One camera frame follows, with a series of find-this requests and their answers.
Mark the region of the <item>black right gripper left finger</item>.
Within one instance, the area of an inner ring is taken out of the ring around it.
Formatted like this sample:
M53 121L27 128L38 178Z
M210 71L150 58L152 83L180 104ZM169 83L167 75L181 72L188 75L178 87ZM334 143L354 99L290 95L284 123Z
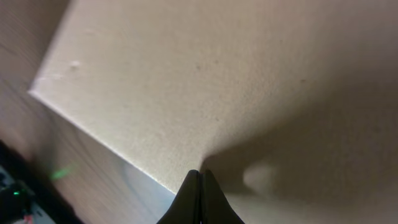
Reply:
M157 224L200 223L200 175L190 170L171 206Z

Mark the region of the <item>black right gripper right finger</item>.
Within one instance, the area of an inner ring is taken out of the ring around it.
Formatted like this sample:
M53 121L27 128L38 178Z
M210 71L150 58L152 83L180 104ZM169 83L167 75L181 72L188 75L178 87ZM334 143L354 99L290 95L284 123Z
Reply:
M200 177L200 216L204 224L244 224L210 170Z

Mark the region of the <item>brown cardboard box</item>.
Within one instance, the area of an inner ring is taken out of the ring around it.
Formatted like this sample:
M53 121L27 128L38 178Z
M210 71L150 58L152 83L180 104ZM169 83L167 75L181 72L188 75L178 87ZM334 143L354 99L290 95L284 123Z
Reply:
M397 222L397 1L73 1L30 94L246 223Z

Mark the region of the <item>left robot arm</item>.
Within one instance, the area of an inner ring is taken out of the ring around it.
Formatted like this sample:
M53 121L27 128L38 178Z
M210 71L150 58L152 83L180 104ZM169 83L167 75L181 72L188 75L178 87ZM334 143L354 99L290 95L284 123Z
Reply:
M47 179L2 142L1 223L83 222Z

